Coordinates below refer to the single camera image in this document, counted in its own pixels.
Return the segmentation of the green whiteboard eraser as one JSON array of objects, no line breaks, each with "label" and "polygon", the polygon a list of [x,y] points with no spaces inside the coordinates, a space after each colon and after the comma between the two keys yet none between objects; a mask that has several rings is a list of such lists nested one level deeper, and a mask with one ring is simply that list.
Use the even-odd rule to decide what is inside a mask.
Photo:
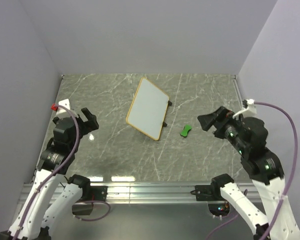
[{"label": "green whiteboard eraser", "polygon": [[183,137],[183,138],[187,138],[188,135],[189,135],[189,132],[192,130],[192,126],[189,125],[189,124],[186,124],[182,131],[180,132],[180,136]]}]

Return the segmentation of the yellow framed whiteboard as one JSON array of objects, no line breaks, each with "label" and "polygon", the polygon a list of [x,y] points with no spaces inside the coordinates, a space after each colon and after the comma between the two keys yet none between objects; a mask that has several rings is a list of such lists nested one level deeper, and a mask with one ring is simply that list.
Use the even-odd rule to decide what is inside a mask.
[{"label": "yellow framed whiteboard", "polygon": [[166,126],[170,97],[158,86],[142,77],[134,94],[126,116],[126,123],[149,138],[160,139],[162,128]]}]

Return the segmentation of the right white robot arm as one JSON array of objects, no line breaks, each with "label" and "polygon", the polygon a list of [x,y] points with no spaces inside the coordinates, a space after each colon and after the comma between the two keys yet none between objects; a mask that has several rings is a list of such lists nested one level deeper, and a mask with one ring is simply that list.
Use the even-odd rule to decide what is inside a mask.
[{"label": "right white robot arm", "polygon": [[239,153],[243,169],[261,199],[261,212],[239,189],[232,177],[222,174],[210,185],[196,185],[191,192],[198,201],[226,201],[234,207],[252,231],[255,240],[300,240],[287,191],[290,182],[278,156],[267,148],[268,130],[256,118],[254,103],[247,103],[238,112],[224,106],[197,117],[203,131],[215,127],[214,136],[228,140]]}]

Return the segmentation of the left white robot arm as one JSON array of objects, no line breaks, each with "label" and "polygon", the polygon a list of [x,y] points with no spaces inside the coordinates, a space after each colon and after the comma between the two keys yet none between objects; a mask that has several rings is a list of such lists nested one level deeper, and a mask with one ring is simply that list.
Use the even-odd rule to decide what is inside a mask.
[{"label": "left white robot arm", "polygon": [[97,117],[87,108],[81,109],[86,121],[67,106],[58,104],[53,109],[53,136],[41,153],[30,193],[13,224],[0,232],[0,240],[49,240],[57,222],[76,202],[92,200],[90,179],[75,174],[67,180],[55,202],[50,203],[75,160],[80,140],[99,128]]}]

